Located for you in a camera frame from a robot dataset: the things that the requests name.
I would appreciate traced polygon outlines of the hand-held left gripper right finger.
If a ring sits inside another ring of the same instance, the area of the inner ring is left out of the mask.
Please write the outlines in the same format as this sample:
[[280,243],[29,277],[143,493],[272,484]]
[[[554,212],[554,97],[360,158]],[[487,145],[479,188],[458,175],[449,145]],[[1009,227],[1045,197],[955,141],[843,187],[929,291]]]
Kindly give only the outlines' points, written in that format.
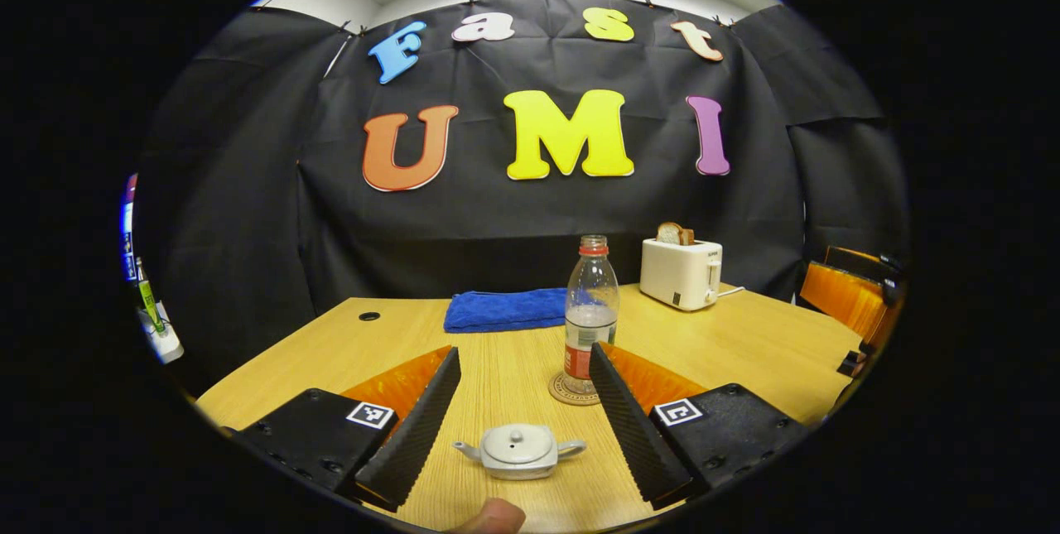
[[790,450],[809,429],[742,384],[699,392],[637,387],[637,354],[599,342],[590,378],[643,500],[655,510],[727,488]]

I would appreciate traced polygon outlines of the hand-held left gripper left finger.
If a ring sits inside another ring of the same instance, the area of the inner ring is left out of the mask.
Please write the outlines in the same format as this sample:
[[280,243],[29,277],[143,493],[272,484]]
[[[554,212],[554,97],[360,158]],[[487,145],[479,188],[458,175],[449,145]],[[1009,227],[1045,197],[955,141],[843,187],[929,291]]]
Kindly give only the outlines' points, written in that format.
[[461,380],[443,346],[344,395],[307,388],[235,430],[244,450],[317,488],[389,512],[407,500]]

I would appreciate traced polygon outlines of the round brown coaster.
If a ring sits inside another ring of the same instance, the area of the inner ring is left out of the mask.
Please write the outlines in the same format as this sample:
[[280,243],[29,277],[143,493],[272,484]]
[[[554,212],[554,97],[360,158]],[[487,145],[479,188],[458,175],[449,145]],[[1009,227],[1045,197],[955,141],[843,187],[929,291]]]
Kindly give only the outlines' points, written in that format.
[[556,372],[547,384],[547,391],[554,399],[569,406],[585,408],[600,403],[599,393],[590,380],[576,379],[563,371]]

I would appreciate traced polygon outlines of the white teacup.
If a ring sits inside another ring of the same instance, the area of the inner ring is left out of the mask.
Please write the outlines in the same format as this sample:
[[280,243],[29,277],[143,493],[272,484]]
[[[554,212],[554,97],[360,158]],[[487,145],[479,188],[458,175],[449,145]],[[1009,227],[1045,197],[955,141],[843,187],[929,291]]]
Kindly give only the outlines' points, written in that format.
[[556,440],[556,437],[554,437],[556,443],[554,443],[552,451],[548,455],[542,456],[537,461],[530,463],[510,464],[496,461],[496,459],[492,459],[485,455],[481,449],[481,440],[482,437],[479,441],[479,446],[470,445],[465,442],[454,442],[453,448],[454,450],[458,450],[460,453],[464,455],[470,461],[484,466],[489,477],[508,481],[544,479],[552,476],[553,471],[556,470],[556,466],[560,465],[564,459],[570,459],[572,456],[583,453],[588,447],[587,443],[583,440],[568,440],[568,442],[560,442]]

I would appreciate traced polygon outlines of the clear plastic water bottle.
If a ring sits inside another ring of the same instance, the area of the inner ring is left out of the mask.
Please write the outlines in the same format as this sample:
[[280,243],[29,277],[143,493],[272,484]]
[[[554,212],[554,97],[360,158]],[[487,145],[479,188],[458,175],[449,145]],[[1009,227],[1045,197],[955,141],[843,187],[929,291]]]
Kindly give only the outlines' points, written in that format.
[[595,343],[614,344],[619,319],[619,282],[602,233],[581,237],[579,260],[566,289],[563,386],[579,396],[597,394],[590,378]]

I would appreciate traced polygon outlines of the green drink bottle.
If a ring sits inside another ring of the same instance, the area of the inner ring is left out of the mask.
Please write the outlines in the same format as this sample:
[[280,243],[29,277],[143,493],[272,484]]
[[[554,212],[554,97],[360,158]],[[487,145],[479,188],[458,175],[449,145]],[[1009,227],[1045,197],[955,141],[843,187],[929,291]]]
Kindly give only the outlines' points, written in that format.
[[143,301],[145,315],[149,319],[154,333],[162,335],[164,328],[166,328],[166,323],[164,323],[164,319],[158,312],[154,291],[152,291],[147,274],[145,274],[143,269],[142,259],[136,257],[135,262],[137,269],[137,291],[140,292],[141,300]]

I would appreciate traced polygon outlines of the blue folded towel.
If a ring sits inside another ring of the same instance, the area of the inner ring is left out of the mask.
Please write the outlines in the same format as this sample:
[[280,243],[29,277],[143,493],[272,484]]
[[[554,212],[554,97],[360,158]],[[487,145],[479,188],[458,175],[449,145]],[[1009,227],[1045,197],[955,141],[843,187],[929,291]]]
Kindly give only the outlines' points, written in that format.
[[565,320],[566,296],[564,286],[514,293],[457,293],[448,304],[443,330],[469,334],[559,326]]

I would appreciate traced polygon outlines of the white toaster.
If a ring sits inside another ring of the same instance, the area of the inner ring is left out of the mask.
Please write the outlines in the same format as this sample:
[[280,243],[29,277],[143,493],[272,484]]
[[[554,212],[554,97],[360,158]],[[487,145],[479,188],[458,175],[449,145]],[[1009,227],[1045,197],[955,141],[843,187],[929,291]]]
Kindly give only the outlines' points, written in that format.
[[641,243],[640,292],[684,312],[716,304],[720,297],[723,247],[711,241],[690,246],[646,239]]

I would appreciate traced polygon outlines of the white side table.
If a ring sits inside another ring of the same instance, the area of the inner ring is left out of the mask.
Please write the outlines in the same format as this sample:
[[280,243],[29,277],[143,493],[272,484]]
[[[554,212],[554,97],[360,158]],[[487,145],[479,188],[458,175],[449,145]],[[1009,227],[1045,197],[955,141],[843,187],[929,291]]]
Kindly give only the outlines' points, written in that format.
[[147,334],[147,340],[151,346],[155,349],[160,362],[169,364],[177,359],[181,359],[186,353],[186,349],[183,349],[181,339],[179,339],[170,321],[166,307],[160,301],[156,304],[156,312],[158,312],[162,331],[156,330],[156,324],[152,322],[151,315],[146,310],[139,309],[137,317],[144,333]]

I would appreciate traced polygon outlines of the black backdrop cloth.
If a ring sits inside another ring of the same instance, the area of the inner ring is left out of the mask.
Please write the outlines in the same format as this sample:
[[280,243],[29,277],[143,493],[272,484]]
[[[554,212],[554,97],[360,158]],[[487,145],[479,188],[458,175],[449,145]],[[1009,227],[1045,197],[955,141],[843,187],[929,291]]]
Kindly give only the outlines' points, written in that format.
[[828,248],[908,259],[889,120],[794,10],[484,0],[363,36],[246,12],[160,105],[132,248],[204,391],[349,297],[566,286],[586,233],[636,282],[666,221],[781,301]]

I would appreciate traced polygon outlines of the computer monitor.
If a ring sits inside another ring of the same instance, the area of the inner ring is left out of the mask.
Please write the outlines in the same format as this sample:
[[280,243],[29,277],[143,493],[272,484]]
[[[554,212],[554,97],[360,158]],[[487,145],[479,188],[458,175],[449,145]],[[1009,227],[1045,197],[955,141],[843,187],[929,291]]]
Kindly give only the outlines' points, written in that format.
[[137,273],[137,256],[135,247],[132,246],[132,210],[135,209],[136,189],[137,173],[132,173],[128,180],[126,180],[120,224],[124,277],[126,281],[130,282],[140,280],[139,273]]

